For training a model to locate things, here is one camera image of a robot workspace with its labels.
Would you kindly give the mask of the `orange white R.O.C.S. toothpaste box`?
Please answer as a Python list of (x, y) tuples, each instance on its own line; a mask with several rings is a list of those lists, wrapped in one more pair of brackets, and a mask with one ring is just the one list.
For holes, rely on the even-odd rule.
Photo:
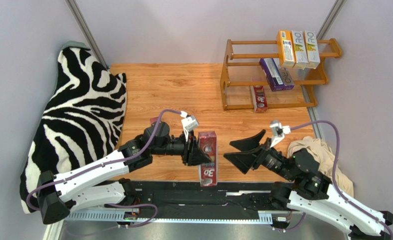
[(305, 30), (303, 36), (308, 59), (306, 67), (316, 69), (321, 62), (316, 33)]

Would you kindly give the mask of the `small red toothpaste box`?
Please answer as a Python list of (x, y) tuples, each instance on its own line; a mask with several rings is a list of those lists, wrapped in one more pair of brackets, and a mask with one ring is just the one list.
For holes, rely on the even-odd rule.
[(150, 125), (155, 125), (156, 123), (160, 122), (162, 120), (162, 118), (159, 118), (159, 116), (157, 117), (153, 117), (150, 119)]

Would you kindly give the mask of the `red 3D toothpaste box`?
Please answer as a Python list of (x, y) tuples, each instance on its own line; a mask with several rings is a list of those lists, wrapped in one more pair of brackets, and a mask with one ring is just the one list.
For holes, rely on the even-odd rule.
[(255, 113), (264, 113), (268, 109), (264, 87), (261, 85), (253, 85), (250, 87), (253, 110)]
[(201, 187), (212, 187), (218, 184), (218, 141), (215, 131), (200, 131), (198, 146), (209, 157), (208, 163), (198, 167)]

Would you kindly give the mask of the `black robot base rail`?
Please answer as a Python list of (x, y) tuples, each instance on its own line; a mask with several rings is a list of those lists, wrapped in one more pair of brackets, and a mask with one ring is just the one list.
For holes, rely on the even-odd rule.
[(126, 200), (134, 208), (109, 205), (71, 213), (68, 221), (99, 221), (121, 225), (150, 223), (280, 224), (290, 221), (288, 208), (269, 202), (271, 182), (220, 182), (201, 187), (195, 181), (128, 180)]

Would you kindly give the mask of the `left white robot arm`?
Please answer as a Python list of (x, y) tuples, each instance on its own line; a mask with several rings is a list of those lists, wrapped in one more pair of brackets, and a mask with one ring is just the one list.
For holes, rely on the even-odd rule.
[(154, 122), (143, 134), (93, 163), (64, 173), (42, 172), (36, 196), (43, 224), (59, 222), (71, 212), (97, 205), (131, 205), (136, 191), (129, 179), (102, 183), (150, 165), (154, 155), (181, 156), (186, 166), (207, 164), (212, 160), (199, 148), (193, 131), (175, 137), (170, 135), (167, 123)]

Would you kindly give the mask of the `purple white R.O.C.S. toothpaste box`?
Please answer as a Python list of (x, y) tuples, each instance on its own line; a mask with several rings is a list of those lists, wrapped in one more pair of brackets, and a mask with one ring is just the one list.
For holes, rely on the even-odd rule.
[(278, 68), (281, 80), (284, 84), (283, 91), (292, 90), (295, 87), (295, 83), (294, 83), (294, 80), (291, 76), (291, 73), (288, 71), (287, 68), (280, 66), (278, 58), (274, 58), (273, 60)]

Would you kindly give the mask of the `silver yellow R.O.C.S. toothpaste box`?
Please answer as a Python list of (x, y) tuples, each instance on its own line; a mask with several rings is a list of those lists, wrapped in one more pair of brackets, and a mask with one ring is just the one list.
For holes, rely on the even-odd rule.
[(309, 63), (302, 31), (292, 30), (292, 44), (295, 56), (295, 68), (305, 69)]

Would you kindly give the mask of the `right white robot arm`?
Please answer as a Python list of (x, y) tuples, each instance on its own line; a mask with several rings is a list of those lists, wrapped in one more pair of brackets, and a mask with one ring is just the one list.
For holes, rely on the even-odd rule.
[(266, 131), (230, 142), (237, 152), (223, 156), (243, 174), (260, 166), (288, 182), (275, 182), (267, 203), (275, 210), (296, 210), (323, 220), (347, 234), (350, 240), (391, 240), (388, 227), (393, 214), (370, 209), (336, 188), (333, 181), (319, 171), (319, 163), (304, 148), (285, 157), (274, 146), (288, 127), (273, 127), (272, 137), (260, 140)]

